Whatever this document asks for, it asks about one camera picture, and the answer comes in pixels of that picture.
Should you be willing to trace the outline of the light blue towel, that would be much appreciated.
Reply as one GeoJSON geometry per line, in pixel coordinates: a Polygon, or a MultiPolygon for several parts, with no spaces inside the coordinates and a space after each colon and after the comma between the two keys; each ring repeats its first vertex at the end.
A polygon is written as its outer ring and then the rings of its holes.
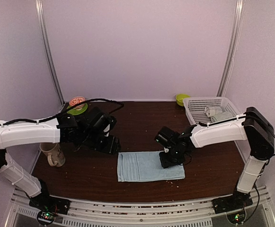
{"type": "Polygon", "coordinates": [[[119,182],[155,182],[185,178],[183,166],[164,169],[158,151],[121,152],[117,160],[119,182]]]}

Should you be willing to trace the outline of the white perforated plastic basket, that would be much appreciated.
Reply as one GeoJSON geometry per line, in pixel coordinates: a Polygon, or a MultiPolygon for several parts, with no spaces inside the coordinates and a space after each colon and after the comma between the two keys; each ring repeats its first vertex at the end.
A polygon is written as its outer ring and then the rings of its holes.
{"type": "Polygon", "coordinates": [[[240,114],[226,97],[188,97],[183,99],[183,105],[191,125],[212,123],[240,114]]]}

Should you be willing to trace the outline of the mint green panda towel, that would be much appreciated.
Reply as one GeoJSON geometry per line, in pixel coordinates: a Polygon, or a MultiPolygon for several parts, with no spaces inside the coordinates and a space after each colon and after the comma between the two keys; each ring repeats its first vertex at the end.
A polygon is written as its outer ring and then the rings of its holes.
{"type": "Polygon", "coordinates": [[[210,117],[211,122],[224,121],[230,118],[233,118],[233,114],[231,112],[222,112],[210,117]]]}

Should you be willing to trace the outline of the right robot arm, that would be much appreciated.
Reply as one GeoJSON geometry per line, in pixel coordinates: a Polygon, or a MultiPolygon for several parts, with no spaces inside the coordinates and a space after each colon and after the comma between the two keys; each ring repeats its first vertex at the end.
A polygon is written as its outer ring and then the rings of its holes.
{"type": "Polygon", "coordinates": [[[159,153],[163,168],[184,163],[185,154],[207,145],[228,141],[246,140],[250,155],[236,184],[236,190],[229,197],[231,208],[238,209],[247,200],[265,165],[275,152],[274,128],[255,107],[249,107],[243,114],[214,123],[194,124],[178,133],[162,127],[155,140],[164,148],[159,153]]]}

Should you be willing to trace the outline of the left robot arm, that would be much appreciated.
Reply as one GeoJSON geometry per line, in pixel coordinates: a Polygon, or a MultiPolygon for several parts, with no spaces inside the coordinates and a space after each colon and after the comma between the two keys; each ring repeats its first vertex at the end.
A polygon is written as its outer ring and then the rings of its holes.
{"type": "Polygon", "coordinates": [[[0,121],[0,174],[21,188],[44,210],[54,205],[44,181],[33,177],[7,153],[7,148],[36,143],[72,143],[113,155],[120,151],[119,138],[110,134],[116,118],[94,107],[78,115],[59,113],[47,119],[0,121]]]}

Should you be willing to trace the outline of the green saucer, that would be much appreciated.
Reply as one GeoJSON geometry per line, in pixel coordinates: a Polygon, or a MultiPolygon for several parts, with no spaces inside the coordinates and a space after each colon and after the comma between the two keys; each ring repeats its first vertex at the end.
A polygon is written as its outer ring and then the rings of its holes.
{"type": "Polygon", "coordinates": [[[88,108],[88,104],[83,104],[82,108],[79,108],[79,109],[77,108],[71,109],[71,106],[69,105],[67,107],[67,110],[68,110],[67,113],[76,116],[84,113],[87,110],[87,108],[88,108]]]}

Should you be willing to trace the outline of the beige printed mug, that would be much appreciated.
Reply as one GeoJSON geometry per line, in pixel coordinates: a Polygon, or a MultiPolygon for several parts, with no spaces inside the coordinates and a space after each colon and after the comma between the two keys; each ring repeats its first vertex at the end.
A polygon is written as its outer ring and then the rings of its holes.
{"type": "Polygon", "coordinates": [[[66,159],[59,143],[41,143],[39,148],[46,155],[50,166],[61,167],[65,164],[66,159]]]}

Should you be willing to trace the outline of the rolled towel in basket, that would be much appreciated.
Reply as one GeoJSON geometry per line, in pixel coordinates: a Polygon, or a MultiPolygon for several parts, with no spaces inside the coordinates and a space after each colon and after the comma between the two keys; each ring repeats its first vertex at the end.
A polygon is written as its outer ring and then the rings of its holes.
{"type": "Polygon", "coordinates": [[[225,109],[220,106],[206,106],[204,109],[204,113],[206,116],[211,117],[213,115],[225,112],[225,109]]]}

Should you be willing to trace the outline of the lime green bowl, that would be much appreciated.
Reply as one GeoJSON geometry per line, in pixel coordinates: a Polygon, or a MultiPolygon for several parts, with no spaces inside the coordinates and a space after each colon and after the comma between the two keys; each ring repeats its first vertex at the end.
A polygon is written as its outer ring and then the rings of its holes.
{"type": "Polygon", "coordinates": [[[185,98],[190,98],[190,96],[187,95],[187,94],[177,94],[177,95],[175,96],[175,98],[176,98],[176,103],[177,103],[179,106],[183,107],[183,106],[184,106],[183,100],[184,100],[185,98]]]}

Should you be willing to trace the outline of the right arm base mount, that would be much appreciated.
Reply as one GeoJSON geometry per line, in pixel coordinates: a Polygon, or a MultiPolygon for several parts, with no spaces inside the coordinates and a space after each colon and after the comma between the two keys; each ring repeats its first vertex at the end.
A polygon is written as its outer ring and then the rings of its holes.
{"type": "Polygon", "coordinates": [[[212,200],[215,214],[227,213],[228,221],[235,225],[242,224],[247,219],[245,208],[252,204],[250,193],[239,192],[237,189],[232,195],[212,200]]]}

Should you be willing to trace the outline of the left aluminium corner post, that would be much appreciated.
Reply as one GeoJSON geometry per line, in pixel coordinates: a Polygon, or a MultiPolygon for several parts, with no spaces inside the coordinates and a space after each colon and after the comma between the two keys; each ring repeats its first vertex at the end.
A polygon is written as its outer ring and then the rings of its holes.
{"type": "Polygon", "coordinates": [[[60,83],[57,78],[55,65],[53,62],[53,56],[50,48],[47,28],[46,28],[46,22],[45,22],[45,16],[44,16],[44,9],[43,9],[43,1],[42,0],[35,0],[35,7],[36,7],[36,13],[39,21],[40,31],[42,34],[43,44],[44,44],[44,50],[45,50],[45,56],[50,72],[50,76],[53,81],[53,87],[55,89],[55,92],[58,96],[59,102],[61,105],[65,104],[65,100],[62,95],[60,83]]]}

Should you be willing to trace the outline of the aluminium corner post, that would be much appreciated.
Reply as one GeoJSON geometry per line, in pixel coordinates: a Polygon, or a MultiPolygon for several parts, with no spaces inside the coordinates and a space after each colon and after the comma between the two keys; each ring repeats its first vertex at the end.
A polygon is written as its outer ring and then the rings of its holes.
{"type": "Polygon", "coordinates": [[[36,13],[39,21],[40,31],[42,34],[43,44],[44,44],[44,50],[45,50],[45,56],[50,72],[50,76],[53,81],[53,87],[55,89],[55,92],[58,96],[59,102],[61,105],[65,104],[65,100],[62,95],[60,83],[57,78],[55,65],[53,62],[53,56],[50,48],[47,28],[46,28],[46,22],[45,22],[45,16],[44,16],[44,9],[43,9],[43,1],[42,0],[35,0],[35,7],[36,7],[36,13]]]}
{"type": "Polygon", "coordinates": [[[230,44],[226,55],[226,61],[222,72],[217,96],[225,96],[231,78],[231,72],[234,66],[234,57],[237,47],[239,45],[239,38],[241,33],[241,24],[243,20],[244,0],[237,0],[235,7],[235,14],[233,26],[231,31],[230,44]]]}

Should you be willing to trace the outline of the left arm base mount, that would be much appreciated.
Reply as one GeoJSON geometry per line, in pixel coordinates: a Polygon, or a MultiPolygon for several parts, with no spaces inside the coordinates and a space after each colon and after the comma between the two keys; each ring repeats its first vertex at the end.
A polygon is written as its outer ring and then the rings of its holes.
{"type": "Polygon", "coordinates": [[[39,209],[36,216],[38,223],[44,227],[52,224],[59,214],[67,215],[71,201],[53,197],[49,194],[48,187],[43,180],[39,180],[41,193],[29,198],[29,206],[39,209]]]}

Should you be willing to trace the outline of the front aluminium rail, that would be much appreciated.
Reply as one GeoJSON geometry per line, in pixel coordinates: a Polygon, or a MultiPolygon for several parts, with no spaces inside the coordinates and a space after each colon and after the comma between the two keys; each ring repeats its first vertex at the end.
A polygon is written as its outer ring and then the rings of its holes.
{"type": "Polygon", "coordinates": [[[275,211],[265,186],[251,192],[252,205],[216,213],[213,198],[159,203],[116,203],[70,199],[67,214],[53,227],[235,227],[246,212],[244,227],[275,227],[275,211]]]}

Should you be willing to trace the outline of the right aluminium corner post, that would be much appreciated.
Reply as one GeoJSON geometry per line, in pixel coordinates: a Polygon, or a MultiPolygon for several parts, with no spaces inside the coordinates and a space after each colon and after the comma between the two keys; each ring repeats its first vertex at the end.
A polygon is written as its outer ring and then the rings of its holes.
{"type": "Polygon", "coordinates": [[[241,24],[243,20],[244,0],[237,0],[235,7],[235,14],[233,26],[231,31],[230,44],[226,55],[226,61],[222,72],[217,96],[225,96],[231,78],[231,72],[234,66],[234,57],[237,47],[239,45],[239,38],[241,33],[241,24]]]}

